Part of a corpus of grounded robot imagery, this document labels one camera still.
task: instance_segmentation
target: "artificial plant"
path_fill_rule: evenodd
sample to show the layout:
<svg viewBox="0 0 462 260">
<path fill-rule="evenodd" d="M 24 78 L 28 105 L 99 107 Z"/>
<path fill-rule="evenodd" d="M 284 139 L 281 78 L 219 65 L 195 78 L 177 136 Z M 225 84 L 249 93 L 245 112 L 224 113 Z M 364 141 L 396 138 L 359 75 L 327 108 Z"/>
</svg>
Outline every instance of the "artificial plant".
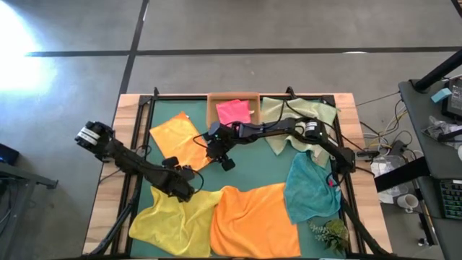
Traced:
<svg viewBox="0 0 462 260">
<path fill-rule="evenodd" d="M 342 220 L 330 220 L 322 227 L 310 220 L 309 226 L 316 234 L 315 239 L 326 243 L 326 248 L 336 254 L 342 254 L 348 248 L 348 229 Z"/>
</svg>

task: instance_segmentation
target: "teal towel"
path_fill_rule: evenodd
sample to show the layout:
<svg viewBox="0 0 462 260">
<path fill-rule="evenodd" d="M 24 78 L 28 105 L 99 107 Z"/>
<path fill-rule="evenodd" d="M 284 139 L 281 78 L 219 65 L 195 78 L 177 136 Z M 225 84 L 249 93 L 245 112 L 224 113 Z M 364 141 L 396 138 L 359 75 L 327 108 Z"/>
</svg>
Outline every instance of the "teal towel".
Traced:
<svg viewBox="0 0 462 260">
<path fill-rule="evenodd" d="M 340 188 L 327 185 L 326 176 L 330 172 L 330 163 L 324 169 L 316 165 L 306 153 L 295 155 L 284 189 L 284 200 L 292 224 L 314 216 L 328 217 L 338 212 Z"/>
</svg>

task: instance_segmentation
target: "concrete floor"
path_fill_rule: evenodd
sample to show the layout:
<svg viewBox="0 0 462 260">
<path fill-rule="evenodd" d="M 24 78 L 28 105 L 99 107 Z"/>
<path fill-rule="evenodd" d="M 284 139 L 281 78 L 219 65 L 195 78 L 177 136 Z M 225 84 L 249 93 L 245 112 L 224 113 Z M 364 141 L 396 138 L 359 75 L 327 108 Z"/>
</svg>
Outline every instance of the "concrete floor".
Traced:
<svg viewBox="0 0 462 260">
<path fill-rule="evenodd" d="M 140 6 L 0 1 L 0 31 L 9 39 L 0 41 L 0 142 L 21 152 L 20 167 L 59 179 L 55 191 L 35 192 L 13 259 L 82 252 L 101 164 L 73 138 L 88 120 L 111 124 L 127 62 L 22 54 L 128 50 Z M 151 0 L 139 49 L 459 46 L 461 23 L 449 0 Z M 398 82 L 423 76 L 450 54 L 144 56 L 135 60 L 128 92 L 280 92 L 290 85 L 297 92 L 353 92 L 361 103 L 396 92 Z M 360 106 L 359 117 L 383 129 L 397 100 Z M 408 118 L 401 129 L 414 133 Z M 417 141 L 411 148 L 419 149 Z M 423 231 L 416 215 L 383 211 L 395 253 L 443 259 L 439 247 L 417 246 Z"/>
</svg>

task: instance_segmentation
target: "white mug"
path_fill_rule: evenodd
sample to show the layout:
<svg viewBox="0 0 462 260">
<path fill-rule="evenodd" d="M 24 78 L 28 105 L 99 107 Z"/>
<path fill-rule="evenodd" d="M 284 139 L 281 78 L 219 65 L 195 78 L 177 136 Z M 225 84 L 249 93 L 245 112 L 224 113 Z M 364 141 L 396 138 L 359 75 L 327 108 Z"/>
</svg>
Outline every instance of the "white mug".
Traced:
<svg viewBox="0 0 462 260">
<path fill-rule="evenodd" d="M 406 195 L 400 196 L 397 202 L 398 202 L 398 206 L 405 209 L 407 213 L 412 213 L 413 208 L 419 206 L 419 200 L 417 199 L 416 196 L 412 194 L 406 194 Z"/>
</svg>

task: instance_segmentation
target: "cloth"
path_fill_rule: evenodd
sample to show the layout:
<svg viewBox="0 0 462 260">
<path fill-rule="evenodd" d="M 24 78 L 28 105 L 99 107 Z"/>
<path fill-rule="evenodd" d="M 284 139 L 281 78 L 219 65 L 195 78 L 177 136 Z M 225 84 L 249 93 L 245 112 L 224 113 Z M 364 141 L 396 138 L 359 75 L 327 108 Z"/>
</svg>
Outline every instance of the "cloth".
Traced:
<svg viewBox="0 0 462 260">
<path fill-rule="evenodd" d="M 214 252 L 257 259 L 300 256 L 297 226 L 287 216 L 283 189 L 284 183 L 246 192 L 225 186 L 210 230 Z"/>
<path fill-rule="evenodd" d="M 231 100 L 216 104 L 216 107 L 219 122 L 224 125 L 234 121 L 250 123 L 250 109 L 248 100 Z"/>
<path fill-rule="evenodd" d="M 336 108 L 333 108 L 323 103 L 310 102 L 303 100 L 301 98 L 289 100 L 287 102 L 289 103 L 291 108 L 294 108 L 301 114 L 313 118 L 316 117 L 322 122 L 328 123 L 330 125 L 332 125 L 332 123 L 334 122 L 335 116 L 337 114 Z M 261 105 L 261 120 L 263 122 L 276 121 L 281 113 L 281 106 L 282 100 L 264 97 Z M 285 105 L 282 114 L 282 119 L 289 117 L 299 118 L 300 115 L 298 115 Z M 305 128 L 304 123 L 299 123 L 299 125 Z M 329 126 L 326 126 L 326 131 L 327 133 L 329 133 Z M 313 162 L 315 162 L 317 165 L 325 167 L 329 159 L 329 154 L 319 145 L 302 143 L 296 140 L 293 136 L 290 136 L 289 134 L 266 137 L 266 141 L 268 142 L 269 146 L 276 155 L 279 155 L 282 152 L 282 150 L 284 150 L 287 141 L 290 141 L 292 146 L 300 152 L 304 152 L 307 150 L 313 151 L 311 153 L 311 158 L 313 159 Z"/>
<path fill-rule="evenodd" d="M 209 163 L 206 149 L 193 141 L 199 133 L 183 111 L 149 132 L 165 158 L 176 156 L 180 165 L 190 165 L 194 170 Z M 201 137 L 196 142 L 206 146 Z"/>
<path fill-rule="evenodd" d="M 140 212 L 128 234 L 175 256 L 209 257 L 210 225 L 221 191 L 200 191 L 189 202 L 151 187 L 154 206 Z"/>
<path fill-rule="evenodd" d="M 295 155 L 284 189 L 284 200 L 292 223 L 304 222 L 314 216 L 328 217 L 338 212 L 340 188 L 327 185 L 326 177 L 330 172 L 330 163 L 324 169 L 304 152 Z"/>
</svg>

